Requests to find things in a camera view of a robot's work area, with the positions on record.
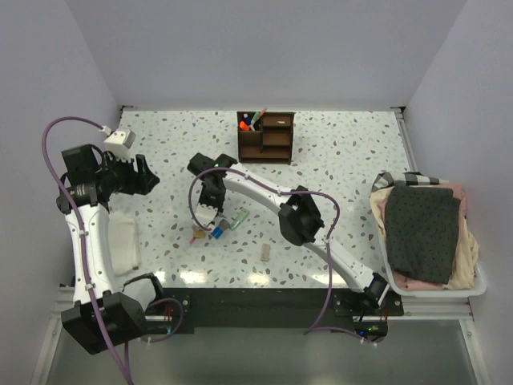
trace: glass panel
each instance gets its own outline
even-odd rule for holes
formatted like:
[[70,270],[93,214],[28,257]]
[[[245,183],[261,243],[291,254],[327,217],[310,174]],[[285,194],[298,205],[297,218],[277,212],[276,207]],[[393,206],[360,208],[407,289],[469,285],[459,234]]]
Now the glass panel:
[[[476,383],[456,321],[393,322],[377,348],[348,335],[301,332],[198,329],[149,348],[134,341],[133,379],[136,385]],[[64,383],[125,384],[108,352],[89,355],[65,330],[48,379]]]

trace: folded clothes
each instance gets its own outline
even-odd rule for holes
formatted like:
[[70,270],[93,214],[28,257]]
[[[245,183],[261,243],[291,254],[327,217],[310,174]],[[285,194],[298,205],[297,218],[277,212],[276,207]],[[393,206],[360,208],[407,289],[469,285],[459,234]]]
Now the folded clothes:
[[[446,285],[436,285],[429,282],[422,282],[407,278],[398,272],[394,272],[394,281],[398,287],[404,290],[460,290],[470,289],[474,287],[475,264],[479,258],[479,245],[474,236],[467,228],[467,196],[463,191],[461,184],[447,183],[432,186],[424,186],[424,188],[451,188],[453,197],[461,200],[458,212],[458,244],[454,257],[453,272],[449,282]],[[377,192],[373,192],[370,196],[370,206],[378,223],[378,231],[383,240],[386,239],[385,231],[385,207],[388,196],[394,187],[382,188]]]
[[424,176],[420,172],[382,172],[372,183],[372,192],[392,186],[427,186],[430,184],[445,184],[447,180]]
[[458,243],[460,200],[449,188],[398,186],[386,204],[386,250],[393,270],[447,284]]

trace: small bottle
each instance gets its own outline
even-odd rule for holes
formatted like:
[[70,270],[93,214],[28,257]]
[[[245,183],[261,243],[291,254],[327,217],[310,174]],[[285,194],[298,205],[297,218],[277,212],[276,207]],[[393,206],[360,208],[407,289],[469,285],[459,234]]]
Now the small bottle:
[[230,224],[225,219],[219,222],[218,226],[212,231],[212,236],[217,239],[219,238],[225,230],[230,228]]
[[249,210],[242,209],[240,213],[237,214],[235,219],[233,220],[232,224],[230,225],[231,230],[235,230],[239,225],[244,222],[244,220],[248,217]]

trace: white cloth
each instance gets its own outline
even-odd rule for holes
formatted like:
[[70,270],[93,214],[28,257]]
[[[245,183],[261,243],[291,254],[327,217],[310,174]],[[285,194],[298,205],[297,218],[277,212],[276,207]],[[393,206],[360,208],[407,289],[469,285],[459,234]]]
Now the white cloth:
[[137,270],[141,264],[137,222],[123,213],[109,215],[109,249],[115,275]]

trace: blue object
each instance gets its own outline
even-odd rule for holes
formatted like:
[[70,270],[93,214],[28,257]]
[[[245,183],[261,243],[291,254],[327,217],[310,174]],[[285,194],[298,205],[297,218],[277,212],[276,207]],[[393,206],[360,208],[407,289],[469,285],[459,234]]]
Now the blue object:
[[217,239],[219,238],[221,235],[223,235],[223,230],[221,230],[219,227],[216,227],[213,231],[212,231],[212,236]]
[[219,222],[219,225],[212,231],[212,236],[217,239],[219,238],[223,232],[230,228],[230,224],[228,221],[223,219],[221,222]]

